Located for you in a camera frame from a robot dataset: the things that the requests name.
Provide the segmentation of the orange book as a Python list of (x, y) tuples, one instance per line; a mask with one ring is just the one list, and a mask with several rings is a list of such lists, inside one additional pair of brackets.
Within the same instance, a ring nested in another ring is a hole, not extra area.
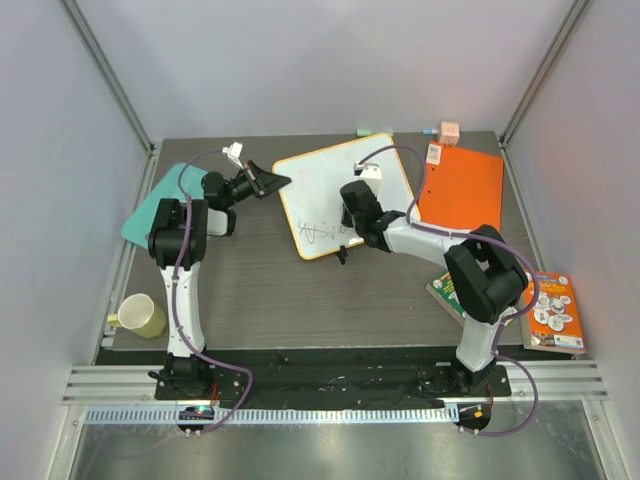
[(529, 350), (586, 353), (576, 296), (568, 275), (537, 272), (539, 295), (520, 320), (523, 347)]

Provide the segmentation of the pink cube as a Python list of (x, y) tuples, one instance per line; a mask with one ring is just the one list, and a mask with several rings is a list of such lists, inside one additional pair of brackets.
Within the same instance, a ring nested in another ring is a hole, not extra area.
[(447, 146), (456, 146), (460, 139), (460, 127), (457, 122), (443, 121), (438, 129), (438, 142)]

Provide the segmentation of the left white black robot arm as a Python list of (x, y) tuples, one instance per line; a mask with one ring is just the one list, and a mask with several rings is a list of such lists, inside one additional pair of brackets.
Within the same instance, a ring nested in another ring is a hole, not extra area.
[(158, 400), (202, 399), (215, 384), (214, 364), (205, 355), (198, 300), (209, 224), (216, 224), (216, 236), (232, 235), (234, 205), (249, 197), (263, 199), (292, 182), (290, 177), (268, 172), (249, 160), (239, 166), (233, 178), (206, 173), (201, 180), (203, 197), (196, 199), (183, 185), (189, 167), (184, 165), (177, 177), (183, 198), (159, 201), (148, 237), (148, 252), (165, 285), (169, 324), (163, 368), (149, 373), (156, 381)]

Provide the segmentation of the orange folder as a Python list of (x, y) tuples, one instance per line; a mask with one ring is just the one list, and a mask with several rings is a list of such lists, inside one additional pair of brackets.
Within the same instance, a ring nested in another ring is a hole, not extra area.
[(442, 227), (501, 229), (503, 160), (494, 155), (432, 142), (420, 194), (421, 220)]

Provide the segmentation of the teal cutting board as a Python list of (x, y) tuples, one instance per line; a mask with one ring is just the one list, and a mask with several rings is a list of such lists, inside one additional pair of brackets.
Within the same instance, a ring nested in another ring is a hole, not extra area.
[[(184, 166), (184, 163), (178, 163), (171, 167), (169, 172), (151, 190), (123, 224), (121, 228), (123, 238), (144, 250), (148, 249), (148, 236), (160, 201), (164, 198), (171, 198), (178, 199), (181, 204), (185, 203), (185, 196), (178, 186), (178, 177)], [(192, 198), (191, 226), (196, 224), (196, 201), (204, 199), (201, 181), (206, 174), (207, 171), (201, 168), (188, 166), (182, 176), (182, 187)], [(235, 233), (236, 220), (235, 213), (231, 210), (224, 212), (208, 208), (206, 235), (231, 236)]]

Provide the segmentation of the yellow framed whiteboard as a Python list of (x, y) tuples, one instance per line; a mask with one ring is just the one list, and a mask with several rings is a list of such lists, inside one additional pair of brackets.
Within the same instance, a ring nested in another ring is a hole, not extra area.
[(279, 190), (293, 239), (301, 258), (316, 258), (363, 243), (341, 223), (340, 189), (356, 179), (354, 164), (370, 153), (388, 149), (371, 162), (382, 173), (378, 199), (385, 211), (404, 212), (414, 198), (393, 137), (381, 133), (297, 155), (276, 162), (272, 172), (291, 182)]

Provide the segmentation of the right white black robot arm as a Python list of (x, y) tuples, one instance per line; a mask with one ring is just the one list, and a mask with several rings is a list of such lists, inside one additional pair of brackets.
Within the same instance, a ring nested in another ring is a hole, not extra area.
[(477, 393), (486, 385), (496, 364), (504, 323), (515, 314), (528, 286), (514, 252), (489, 225), (471, 232), (439, 234), (434, 227), (411, 222), (400, 211), (385, 211), (363, 180), (346, 184), (340, 195), (343, 224), (354, 229), (367, 246), (446, 268), (466, 313), (451, 364), (451, 380), (460, 393)]

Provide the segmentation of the green white eraser block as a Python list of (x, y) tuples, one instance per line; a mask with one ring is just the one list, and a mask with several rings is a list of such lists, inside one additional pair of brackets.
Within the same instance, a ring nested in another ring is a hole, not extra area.
[(359, 129), (356, 130), (356, 136), (359, 137), (359, 138), (378, 135), (378, 134), (393, 135), (394, 132), (391, 129), (375, 129), (375, 130), (371, 130), (371, 129), (359, 128)]

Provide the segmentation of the left black whiteboard foot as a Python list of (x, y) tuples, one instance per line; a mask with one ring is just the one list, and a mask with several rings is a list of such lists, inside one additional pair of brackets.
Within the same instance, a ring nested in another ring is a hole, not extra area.
[(347, 249), (344, 245), (341, 245), (338, 249), (338, 251), (336, 252), (336, 256), (340, 262), (341, 265), (345, 265), (346, 264), (346, 258), (348, 256), (347, 253)]

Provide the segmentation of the green book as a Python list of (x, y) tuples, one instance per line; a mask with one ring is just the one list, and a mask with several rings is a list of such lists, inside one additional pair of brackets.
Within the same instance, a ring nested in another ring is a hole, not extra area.
[(464, 326), (467, 314), (459, 303), (449, 272), (442, 272), (430, 280), (426, 285), (426, 291), (461, 327)]

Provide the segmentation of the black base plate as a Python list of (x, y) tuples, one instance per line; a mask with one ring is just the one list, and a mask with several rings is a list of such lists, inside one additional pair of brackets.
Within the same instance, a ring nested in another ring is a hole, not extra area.
[(463, 387), (451, 347), (223, 350), (202, 380), (153, 369), (158, 400), (216, 399), (224, 408), (264, 410), (406, 410), (446, 400), (511, 395), (506, 369), (495, 367)]

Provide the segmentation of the pale yellow mug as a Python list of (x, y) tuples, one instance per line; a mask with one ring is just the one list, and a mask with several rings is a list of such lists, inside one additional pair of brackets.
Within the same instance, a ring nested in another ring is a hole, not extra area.
[(109, 326), (126, 329), (145, 339), (159, 337), (167, 326), (164, 311), (143, 293), (127, 297), (118, 311), (107, 317), (106, 322)]

